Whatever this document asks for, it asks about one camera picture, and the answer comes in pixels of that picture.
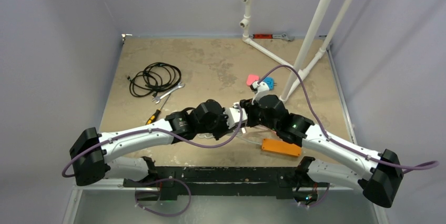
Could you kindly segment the yellow black screwdriver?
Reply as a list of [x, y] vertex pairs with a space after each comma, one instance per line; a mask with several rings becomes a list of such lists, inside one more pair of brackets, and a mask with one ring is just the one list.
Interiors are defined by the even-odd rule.
[[169, 100], [169, 98], [170, 98], [170, 94], [165, 98], [165, 100], [163, 101], [162, 105], [158, 109], [156, 109], [156, 111], [149, 117], [149, 119], [146, 121], [146, 125], [149, 125], [149, 124], [155, 122], [158, 119], [158, 117], [161, 114], [161, 111], [162, 111], [165, 103]]

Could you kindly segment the orange power strip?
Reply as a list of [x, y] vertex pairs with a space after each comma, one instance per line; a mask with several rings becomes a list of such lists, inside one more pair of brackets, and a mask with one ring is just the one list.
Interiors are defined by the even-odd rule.
[[293, 157], [300, 157], [302, 154], [301, 147], [270, 138], [263, 139], [261, 143], [261, 150]]

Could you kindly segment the silver open-end wrench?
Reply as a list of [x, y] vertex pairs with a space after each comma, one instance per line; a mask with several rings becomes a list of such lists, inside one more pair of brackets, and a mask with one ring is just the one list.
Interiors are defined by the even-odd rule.
[[156, 96], [153, 98], [153, 101], [158, 104], [162, 99], [164, 99], [165, 97], [167, 97], [168, 95], [170, 95], [171, 93], [173, 93], [174, 91], [185, 87], [186, 84], [183, 82], [179, 82], [176, 86], [174, 86], [173, 88], [171, 88], [170, 90], [166, 91], [165, 93], [163, 93], [160, 96]]

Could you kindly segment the red handled wrench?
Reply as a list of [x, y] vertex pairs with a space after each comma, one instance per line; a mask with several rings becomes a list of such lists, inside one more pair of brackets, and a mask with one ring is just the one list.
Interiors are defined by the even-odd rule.
[[293, 36], [288, 36], [286, 33], [282, 34], [251, 34], [249, 35], [249, 38], [251, 39], [282, 39], [287, 42], [294, 41]]

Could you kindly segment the pink plug adapter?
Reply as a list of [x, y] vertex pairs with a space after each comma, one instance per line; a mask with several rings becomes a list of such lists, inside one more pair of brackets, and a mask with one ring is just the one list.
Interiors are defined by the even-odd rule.
[[258, 81], [260, 77], [258, 75], [249, 74], [246, 79], [246, 85], [251, 86], [254, 82]]

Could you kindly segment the black base beam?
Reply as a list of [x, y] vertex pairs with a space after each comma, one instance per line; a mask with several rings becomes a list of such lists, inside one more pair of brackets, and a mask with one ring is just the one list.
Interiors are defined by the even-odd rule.
[[297, 167], [175, 167], [155, 166], [150, 158], [148, 176], [124, 179], [125, 188], [137, 188], [141, 201], [177, 200], [179, 196], [243, 196], [293, 199], [311, 204], [319, 199], [324, 182], [305, 174], [311, 159]]

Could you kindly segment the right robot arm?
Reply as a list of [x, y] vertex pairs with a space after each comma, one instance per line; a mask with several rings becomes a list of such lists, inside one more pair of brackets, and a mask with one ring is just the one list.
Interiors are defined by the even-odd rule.
[[304, 157], [295, 172], [299, 184], [326, 182], [349, 187], [380, 207], [392, 206], [403, 180], [394, 151], [366, 149], [329, 134], [311, 119], [288, 112], [276, 95], [265, 95], [258, 101], [242, 99], [240, 106], [247, 114], [248, 127], [267, 127], [284, 142], [317, 151], [337, 162], [328, 165]]

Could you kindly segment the blue plug adapter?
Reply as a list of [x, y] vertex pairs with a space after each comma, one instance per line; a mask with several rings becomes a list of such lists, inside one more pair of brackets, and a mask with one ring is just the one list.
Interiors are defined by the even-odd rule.
[[269, 88], [269, 90], [274, 90], [277, 85], [272, 77], [265, 77], [263, 81]]

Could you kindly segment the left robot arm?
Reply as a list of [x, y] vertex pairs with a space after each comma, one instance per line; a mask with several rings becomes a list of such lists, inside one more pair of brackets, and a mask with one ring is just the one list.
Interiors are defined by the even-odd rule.
[[147, 157], [127, 158], [126, 154], [181, 141], [193, 145], [198, 134], [211, 134], [215, 139], [229, 133], [236, 135], [247, 120], [240, 105], [223, 108], [210, 99], [196, 108], [186, 108], [132, 129], [98, 133], [94, 127], [87, 128], [69, 150], [71, 160], [62, 175], [68, 178], [66, 172], [72, 167], [78, 186], [92, 185], [104, 178], [125, 178], [149, 187], [157, 179], [154, 162]]

